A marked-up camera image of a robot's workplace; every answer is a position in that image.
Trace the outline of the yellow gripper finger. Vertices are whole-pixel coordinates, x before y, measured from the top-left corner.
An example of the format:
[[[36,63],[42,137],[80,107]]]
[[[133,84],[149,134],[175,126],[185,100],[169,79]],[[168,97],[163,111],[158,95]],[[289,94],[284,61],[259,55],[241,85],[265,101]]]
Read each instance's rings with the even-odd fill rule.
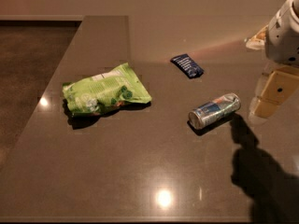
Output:
[[[260,77],[249,106],[249,119],[269,119],[299,88],[299,69],[282,65]]]
[[[265,27],[263,27],[257,34],[255,34],[251,38],[248,38],[245,41],[246,48],[253,50],[264,49],[267,28],[268,26],[265,25]]]

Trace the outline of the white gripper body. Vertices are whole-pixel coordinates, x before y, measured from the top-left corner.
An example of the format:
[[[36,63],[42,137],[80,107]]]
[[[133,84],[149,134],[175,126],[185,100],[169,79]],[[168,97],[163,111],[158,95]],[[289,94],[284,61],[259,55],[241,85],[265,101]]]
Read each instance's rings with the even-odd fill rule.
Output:
[[[287,0],[268,23],[265,54],[275,63],[299,66],[299,0]]]

